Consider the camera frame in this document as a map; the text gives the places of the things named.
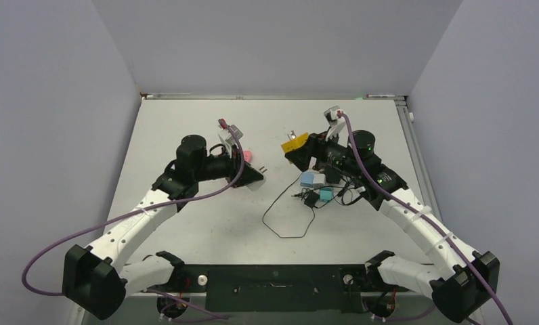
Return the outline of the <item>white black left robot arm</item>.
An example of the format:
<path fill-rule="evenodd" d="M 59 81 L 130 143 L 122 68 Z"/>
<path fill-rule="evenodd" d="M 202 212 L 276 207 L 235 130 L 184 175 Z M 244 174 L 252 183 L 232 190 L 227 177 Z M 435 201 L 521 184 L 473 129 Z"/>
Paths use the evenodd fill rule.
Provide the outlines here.
<path fill-rule="evenodd" d="M 233 188 L 261 185 L 265 176 L 242 159 L 237 144 L 223 143 L 222 152 L 208 152 L 205 138 L 185 136 L 164 172 L 151 185 L 132 216 L 119 221 L 86 247 L 74 245 L 64 258 L 62 293 L 99 320 L 114 314 L 126 297 L 161 285 L 181 288 L 183 261 L 166 251 L 142 262 L 130 256 L 166 220 L 197 195 L 202 181 L 226 179 Z"/>

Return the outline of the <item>pink triangular power strip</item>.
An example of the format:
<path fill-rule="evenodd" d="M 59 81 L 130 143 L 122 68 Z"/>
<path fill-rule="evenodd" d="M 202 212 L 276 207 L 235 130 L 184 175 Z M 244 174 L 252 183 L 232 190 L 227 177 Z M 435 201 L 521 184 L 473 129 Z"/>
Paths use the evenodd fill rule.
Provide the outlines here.
<path fill-rule="evenodd" d="M 251 163 L 253 159 L 253 153 L 250 150 L 245 150 L 243 152 L 244 161 L 247 163 Z"/>

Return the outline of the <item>teal block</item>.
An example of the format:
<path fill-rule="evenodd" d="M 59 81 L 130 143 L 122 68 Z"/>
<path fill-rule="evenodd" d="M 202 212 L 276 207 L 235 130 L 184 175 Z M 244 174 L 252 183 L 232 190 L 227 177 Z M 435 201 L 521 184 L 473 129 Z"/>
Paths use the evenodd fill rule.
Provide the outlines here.
<path fill-rule="evenodd" d="M 334 199 L 334 191 L 332 188 L 324 187 L 319 189 L 320 202 L 329 202 Z"/>

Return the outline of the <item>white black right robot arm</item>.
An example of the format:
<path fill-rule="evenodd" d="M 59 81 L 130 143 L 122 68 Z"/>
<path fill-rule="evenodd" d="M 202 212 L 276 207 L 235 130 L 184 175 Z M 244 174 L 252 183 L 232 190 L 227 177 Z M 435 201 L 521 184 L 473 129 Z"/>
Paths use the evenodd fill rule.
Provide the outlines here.
<path fill-rule="evenodd" d="M 348 144 L 325 133 L 304 133 L 281 145 L 285 158 L 300 171 L 315 160 L 362 190 L 361 197 L 388 217 L 430 260 L 415 263 L 383 251 L 366 264 L 365 281 L 375 290 L 407 288 L 432 300 L 452 322 L 468 320 L 488 302 L 498 285 L 500 262 L 490 251 L 480 253 L 447 229 L 431 207 L 419 200 L 407 183 L 374 153 L 375 136 L 354 131 Z"/>

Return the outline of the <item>yellow block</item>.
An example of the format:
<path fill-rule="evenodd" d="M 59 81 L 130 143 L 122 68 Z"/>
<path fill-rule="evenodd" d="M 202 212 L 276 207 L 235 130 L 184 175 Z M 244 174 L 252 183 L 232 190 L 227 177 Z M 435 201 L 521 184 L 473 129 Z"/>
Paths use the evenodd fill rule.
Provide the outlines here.
<path fill-rule="evenodd" d="M 288 133 L 288 140 L 281 145 L 283 153 L 292 152 L 304 146 L 309 138 L 309 133 L 297 135 L 293 130 Z"/>

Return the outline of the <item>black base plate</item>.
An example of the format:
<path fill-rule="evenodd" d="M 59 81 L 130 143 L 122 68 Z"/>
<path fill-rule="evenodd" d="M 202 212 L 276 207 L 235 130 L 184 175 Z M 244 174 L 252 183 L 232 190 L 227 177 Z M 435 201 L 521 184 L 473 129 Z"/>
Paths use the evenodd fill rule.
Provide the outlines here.
<path fill-rule="evenodd" d="M 375 287 L 362 264 L 185 265 L 155 289 L 202 297 L 214 312 L 360 313 L 395 301 L 394 289 Z"/>

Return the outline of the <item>white charger block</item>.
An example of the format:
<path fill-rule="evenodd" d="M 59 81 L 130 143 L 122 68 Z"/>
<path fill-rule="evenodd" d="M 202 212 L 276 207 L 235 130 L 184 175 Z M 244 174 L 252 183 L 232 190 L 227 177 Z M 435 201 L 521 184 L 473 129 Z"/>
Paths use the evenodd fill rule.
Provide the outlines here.
<path fill-rule="evenodd" d="M 326 176 L 323 173 L 314 173 L 312 186 L 313 188 L 320 188 L 326 185 Z"/>
<path fill-rule="evenodd" d="M 267 168 L 265 166 L 262 167 L 254 167 L 251 166 L 251 183 L 246 185 L 246 187 L 254 192 L 257 191 L 261 186 L 263 186 L 266 182 L 265 173 L 267 172 Z"/>

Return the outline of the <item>black TP-Link adapter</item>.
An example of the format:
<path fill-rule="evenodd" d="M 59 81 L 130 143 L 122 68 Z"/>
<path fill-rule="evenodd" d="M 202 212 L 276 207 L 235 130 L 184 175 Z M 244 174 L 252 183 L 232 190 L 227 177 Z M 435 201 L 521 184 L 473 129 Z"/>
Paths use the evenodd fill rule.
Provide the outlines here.
<path fill-rule="evenodd" d="M 305 194 L 303 204 L 311 209 L 317 209 L 320 202 L 320 195 L 316 192 L 308 192 Z"/>

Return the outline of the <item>aluminium frame rail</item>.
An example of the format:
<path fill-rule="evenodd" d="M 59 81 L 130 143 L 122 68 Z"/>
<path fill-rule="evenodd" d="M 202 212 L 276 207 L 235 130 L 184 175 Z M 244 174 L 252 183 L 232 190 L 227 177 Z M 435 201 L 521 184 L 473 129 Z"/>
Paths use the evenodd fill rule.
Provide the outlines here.
<path fill-rule="evenodd" d="M 425 160 L 421 152 L 421 146 L 414 130 L 414 117 L 412 112 L 409 110 L 407 97 L 399 95 L 394 99 L 394 102 L 404 132 L 408 150 L 412 158 L 417 182 L 420 186 L 421 198 L 426 205 L 429 205 L 432 208 L 433 215 L 440 222 L 443 222 Z"/>

